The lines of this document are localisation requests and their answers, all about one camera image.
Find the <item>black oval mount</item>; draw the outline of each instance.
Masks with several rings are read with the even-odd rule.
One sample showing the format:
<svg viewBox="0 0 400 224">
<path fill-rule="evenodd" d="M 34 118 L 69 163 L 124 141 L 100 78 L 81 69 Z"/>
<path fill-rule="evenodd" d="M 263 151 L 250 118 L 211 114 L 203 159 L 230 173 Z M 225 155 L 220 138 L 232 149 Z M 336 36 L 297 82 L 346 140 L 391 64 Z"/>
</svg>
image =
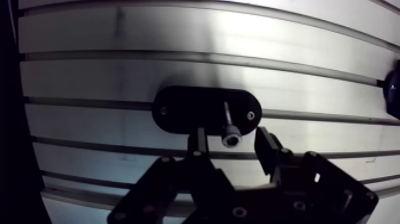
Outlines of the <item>black oval mount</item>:
<svg viewBox="0 0 400 224">
<path fill-rule="evenodd" d="M 262 116 L 258 100 L 238 89 L 169 86 L 155 97 L 152 115 L 156 124 L 170 133 L 190 134 L 204 127 L 207 135 L 221 135 L 227 125 L 224 103 L 242 135 L 258 126 Z"/>
</svg>

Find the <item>black mechanical linkage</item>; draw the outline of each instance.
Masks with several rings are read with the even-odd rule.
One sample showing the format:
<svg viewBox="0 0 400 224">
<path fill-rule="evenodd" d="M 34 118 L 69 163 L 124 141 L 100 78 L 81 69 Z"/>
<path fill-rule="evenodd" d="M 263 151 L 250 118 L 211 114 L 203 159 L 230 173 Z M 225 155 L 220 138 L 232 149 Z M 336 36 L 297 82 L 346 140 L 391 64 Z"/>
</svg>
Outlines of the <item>black mechanical linkage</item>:
<svg viewBox="0 0 400 224">
<path fill-rule="evenodd" d="M 366 223 L 378 196 L 315 152 L 295 157 L 264 127 L 256 130 L 256 155 L 270 184 L 235 190 L 209 158 L 206 131 L 188 138 L 183 160 L 162 157 L 108 216 L 109 224 L 162 223 L 178 192 L 190 192 L 193 223 Z"/>
</svg>

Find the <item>black mount plate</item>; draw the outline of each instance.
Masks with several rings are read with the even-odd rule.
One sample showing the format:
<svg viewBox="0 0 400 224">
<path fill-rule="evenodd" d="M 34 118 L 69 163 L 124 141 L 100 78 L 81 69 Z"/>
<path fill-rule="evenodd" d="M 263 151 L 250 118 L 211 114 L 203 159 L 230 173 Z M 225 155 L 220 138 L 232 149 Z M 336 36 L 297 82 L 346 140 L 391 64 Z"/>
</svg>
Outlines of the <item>black mount plate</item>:
<svg viewBox="0 0 400 224">
<path fill-rule="evenodd" d="M 400 60 L 385 79 L 383 95 L 387 113 L 400 119 Z"/>
<path fill-rule="evenodd" d="M 259 102 L 249 92 L 238 89 L 169 86 L 154 100 L 153 119 L 170 133 L 190 134 L 204 127 L 207 135 L 221 135 L 227 124 L 224 102 L 229 105 L 232 124 L 242 135 L 258 126 L 262 116 Z"/>
</svg>

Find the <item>black plate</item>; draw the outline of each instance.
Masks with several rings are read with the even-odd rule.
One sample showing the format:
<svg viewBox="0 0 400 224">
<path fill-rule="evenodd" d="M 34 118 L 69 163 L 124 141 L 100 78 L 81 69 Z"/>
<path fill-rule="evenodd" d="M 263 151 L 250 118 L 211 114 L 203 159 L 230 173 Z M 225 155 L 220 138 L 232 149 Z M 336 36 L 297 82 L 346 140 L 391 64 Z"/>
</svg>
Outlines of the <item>black plate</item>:
<svg viewBox="0 0 400 224">
<path fill-rule="evenodd" d="M 233 125 L 242 135 L 258 126 L 262 116 L 259 102 L 249 92 L 238 89 L 167 87 L 154 100 L 153 119 L 170 133 L 190 134 L 204 127 L 207 135 L 220 135 L 226 125 L 224 102 L 229 105 Z M 248 119 L 249 112 L 253 112 L 253 119 Z"/>
</svg>

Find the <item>screw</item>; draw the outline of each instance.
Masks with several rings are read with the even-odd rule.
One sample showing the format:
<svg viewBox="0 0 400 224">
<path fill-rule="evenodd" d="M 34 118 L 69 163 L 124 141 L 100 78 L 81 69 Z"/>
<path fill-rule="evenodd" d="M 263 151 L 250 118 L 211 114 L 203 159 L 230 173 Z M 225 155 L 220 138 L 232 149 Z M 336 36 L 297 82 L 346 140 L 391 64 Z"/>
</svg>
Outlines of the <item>screw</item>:
<svg viewBox="0 0 400 224">
<path fill-rule="evenodd" d="M 152 213 L 154 211 L 154 207 L 153 206 L 145 206 L 143 208 L 143 212 L 144 213 Z"/>
<path fill-rule="evenodd" d="M 374 199 L 374 197 L 375 197 L 374 193 L 372 193 L 372 192 L 368 192 L 368 193 L 367 193 L 367 196 L 368 196 L 371 200 Z"/>
<path fill-rule="evenodd" d="M 250 111 L 250 112 L 248 112 L 248 113 L 247 113 L 247 119 L 249 119 L 249 120 L 253 120 L 253 119 L 254 119 L 254 117 L 255 117 L 255 114 L 254 114 L 254 112 L 253 112 L 253 111 Z"/>
<path fill-rule="evenodd" d="M 200 151 L 194 151 L 194 152 L 193 152 L 193 155 L 194 155 L 194 156 L 200 156 L 200 155 L 201 155 L 201 152 L 200 152 Z"/>
<path fill-rule="evenodd" d="M 293 207 L 299 211 L 305 211 L 306 205 L 302 201 L 295 201 Z"/>
<path fill-rule="evenodd" d="M 115 218 L 117 221 L 121 221 L 121 220 L 125 219 L 125 217 L 126 217 L 126 215 L 125 215 L 124 213 L 122 213 L 122 212 L 118 212 L 118 213 L 116 213 L 116 214 L 114 215 L 114 218 Z"/>
<path fill-rule="evenodd" d="M 170 159 L 168 158 L 168 157 L 163 157 L 163 158 L 161 158 L 161 161 L 163 161 L 163 162 L 169 162 L 170 161 Z"/>
<path fill-rule="evenodd" d="M 232 214 L 237 218 L 244 218 L 247 216 L 247 210 L 243 207 L 236 207 L 232 210 Z"/>
<path fill-rule="evenodd" d="M 168 113 L 167 108 L 166 107 L 161 107 L 160 114 L 161 115 L 166 115 L 167 113 Z"/>
</svg>

